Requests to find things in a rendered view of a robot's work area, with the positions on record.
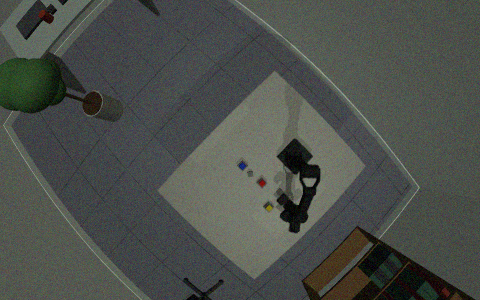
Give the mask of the blue button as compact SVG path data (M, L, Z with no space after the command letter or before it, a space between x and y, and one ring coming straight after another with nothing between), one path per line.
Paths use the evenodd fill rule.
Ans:
M247 167L248 165L242 160L238 165L237 167L243 172Z

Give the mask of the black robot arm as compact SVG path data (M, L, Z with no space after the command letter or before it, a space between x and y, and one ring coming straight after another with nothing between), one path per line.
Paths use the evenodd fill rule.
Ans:
M286 155L283 157L290 169L297 168L300 170L300 182L301 186L303 186L303 195L299 205L292 206L289 214L287 212L288 208L285 207L285 210L280 213L280 218L284 220L284 222L290 223L289 232L298 233L300 231L300 223L305 223L308 220L307 210L313 196L316 195L316 187L320 182L320 168L319 165L305 163L299 152L293 152L291 150L290 152L286 152ZM313 187L307 187L303 182L303 178L317 178L317 180Z

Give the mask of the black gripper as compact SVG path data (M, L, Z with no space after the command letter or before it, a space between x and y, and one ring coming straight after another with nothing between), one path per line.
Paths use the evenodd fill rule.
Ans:
M287 212L288 212L288 214L289 214L290 208L291 208L292 206L294 206L295 204L294 204L290 199L289 199L289 200L288 200L288 199L289 199L289 197L288 197L287 195L282 194L281 197L279 197L279 198L277 199L277 202L280 204L280 206L282 206L282 205L285 203L285 204L283 205L283 208L287 207L287 208L288 208L288 211L287 211ZM286 202L286 201L287 201L287 202Z

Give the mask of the yellow square button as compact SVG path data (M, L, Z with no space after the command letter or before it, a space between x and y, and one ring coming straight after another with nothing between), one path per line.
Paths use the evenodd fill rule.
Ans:
M270 213L275 207L270 203L270 202L267 202L263 208L268 212Z

